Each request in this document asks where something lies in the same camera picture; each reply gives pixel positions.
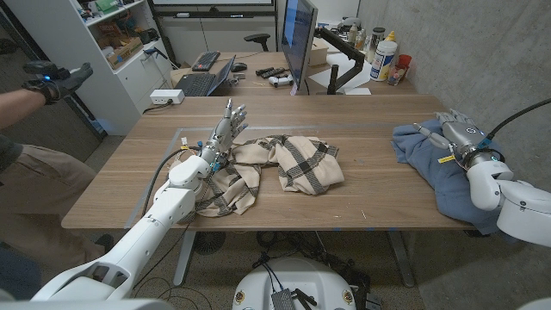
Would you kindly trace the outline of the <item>person's black gloved hand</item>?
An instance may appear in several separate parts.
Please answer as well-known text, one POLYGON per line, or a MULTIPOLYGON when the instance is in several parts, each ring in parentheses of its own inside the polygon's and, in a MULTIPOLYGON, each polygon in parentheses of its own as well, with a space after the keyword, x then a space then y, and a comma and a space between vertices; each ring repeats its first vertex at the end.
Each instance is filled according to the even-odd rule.
POLYGON ((41 93, 46 98, 46 105, 52 105, 74 93, 93 74, 90 63, 83 63, 79 68, 68 71, 45 60, 30 61, 23 66, 23 70, 42 76, 24 82, 22 88, 41 93))

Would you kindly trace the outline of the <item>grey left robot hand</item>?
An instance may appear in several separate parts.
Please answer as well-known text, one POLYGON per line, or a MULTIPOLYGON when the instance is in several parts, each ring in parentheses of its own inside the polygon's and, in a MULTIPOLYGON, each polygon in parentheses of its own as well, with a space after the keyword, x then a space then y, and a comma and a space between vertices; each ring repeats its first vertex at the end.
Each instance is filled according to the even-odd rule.
POLYGON ((219 153, 227 151, 232 146, 235 138, 248 127, 248 124, 244 123, 247 114, 245 108, 243 104, 233 110, 232 99, 228 99, 222 118, 201 149, 202 159, 211 164, 219 153))

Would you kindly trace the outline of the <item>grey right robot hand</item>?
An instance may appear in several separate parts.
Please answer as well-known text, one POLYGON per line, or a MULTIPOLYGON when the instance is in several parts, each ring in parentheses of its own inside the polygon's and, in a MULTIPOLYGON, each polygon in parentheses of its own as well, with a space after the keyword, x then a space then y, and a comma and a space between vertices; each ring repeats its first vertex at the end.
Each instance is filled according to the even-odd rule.
POLYGON ((427 137, 437 148, 452 147, 455 153, 461 155, 461 159, 474 152, 477 145, 486 137, 474 121, 461 112, 451 109, 449 112, 436 112, 435 115, 440 122, 442 134, 431 132, 417 123, 413 124, 413 128, 427 137))

